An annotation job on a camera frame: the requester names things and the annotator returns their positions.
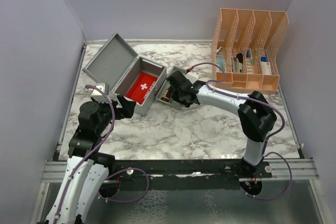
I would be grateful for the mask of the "red first aid kit pouch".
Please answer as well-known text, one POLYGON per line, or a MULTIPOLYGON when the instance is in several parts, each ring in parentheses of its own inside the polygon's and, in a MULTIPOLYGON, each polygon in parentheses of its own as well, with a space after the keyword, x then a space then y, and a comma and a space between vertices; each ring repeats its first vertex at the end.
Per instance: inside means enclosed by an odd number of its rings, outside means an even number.
POLYGON ((143 104, 151 90, 154 88, 156 81, 156 76, 141 71, 140 75, 125 96, 138 104, 143 104))

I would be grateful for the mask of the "grey metal first aid case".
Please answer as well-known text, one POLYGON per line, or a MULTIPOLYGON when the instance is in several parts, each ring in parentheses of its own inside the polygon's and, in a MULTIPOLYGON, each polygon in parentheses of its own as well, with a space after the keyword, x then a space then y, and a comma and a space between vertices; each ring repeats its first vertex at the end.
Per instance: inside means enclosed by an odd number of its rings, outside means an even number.
POLYGON ((125 96, 142 72, 157 77, 154 84, 149 85, 144 101, 135 106, 134 112, 138 115, 147 114, 166 79, 166 66, 139 56, 117 33, 101 47, 83 71, 96 83, 108 84, 113 98, 118 94, 125 96))

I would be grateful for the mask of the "brown bottle orange cap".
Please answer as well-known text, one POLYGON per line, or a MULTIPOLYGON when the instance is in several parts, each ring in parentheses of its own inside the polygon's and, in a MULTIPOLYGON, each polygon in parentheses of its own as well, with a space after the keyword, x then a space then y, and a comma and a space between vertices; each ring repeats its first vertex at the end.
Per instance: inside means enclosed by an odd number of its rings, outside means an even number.
POLYGON ((164 91, 161 100, 165 101, 165 102, 169 102, 172 96, 173 90, 171 88, 168 88, 164 91))

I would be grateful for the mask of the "grey plastic divider tray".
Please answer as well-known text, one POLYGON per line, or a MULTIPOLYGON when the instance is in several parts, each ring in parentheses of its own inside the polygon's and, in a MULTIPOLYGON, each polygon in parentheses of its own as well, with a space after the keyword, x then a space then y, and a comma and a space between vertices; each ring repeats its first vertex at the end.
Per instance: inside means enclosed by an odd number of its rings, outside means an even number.
MULTIPOLYGON (((186 75, 186 69, 174 66, 172 67, 170 73, 167 74, 167 76, 169 76, 171 73, 175 72, 175 71, 180 71, 183 75, 186 75)), ((163 96, 166 94, 166 91, 170 88, 170 84, 168 83, 167 80, 165 80, 160 88, 160 90, 158 91, 157 95, 156 95, 156 100, 158 102, 161 102, 165 105, 168 105, 170 107, 173 107, 175 109, 182 109, 182 106, 175 102, 172 98, 169 99, 169 101, 164 101, 162 100, 163 96)))

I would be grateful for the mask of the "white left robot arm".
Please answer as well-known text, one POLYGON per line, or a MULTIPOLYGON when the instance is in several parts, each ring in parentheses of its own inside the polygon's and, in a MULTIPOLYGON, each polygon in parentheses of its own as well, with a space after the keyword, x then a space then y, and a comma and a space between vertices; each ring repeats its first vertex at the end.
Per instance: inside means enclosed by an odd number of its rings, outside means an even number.
POLYGON ((102 133, 113 120, 129 119, 136 102, 118 95, 116 101, 83 103, 78 127, 69 142, 67 166, 55 202, 43 223, 85 223, 91 204, 105 179, 116 172, 113 155, 99 153, 102 133))

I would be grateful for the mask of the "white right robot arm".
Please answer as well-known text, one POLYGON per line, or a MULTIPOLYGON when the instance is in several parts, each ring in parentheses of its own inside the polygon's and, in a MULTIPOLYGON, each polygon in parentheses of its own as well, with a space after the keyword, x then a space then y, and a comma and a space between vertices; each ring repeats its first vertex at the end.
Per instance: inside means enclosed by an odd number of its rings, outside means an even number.
POLYGON ((260 171, 264 158, 266 138, 270 135, 277 117, 263 94, 239 94, 215 89, 209 83, 192 82, 180 71, 167 77, 172 90, 171 98, 188 108, 192 104, 210 105, 239 117, 243 133, 247 137, 241 171, 246 177, 254 177, 260 171))

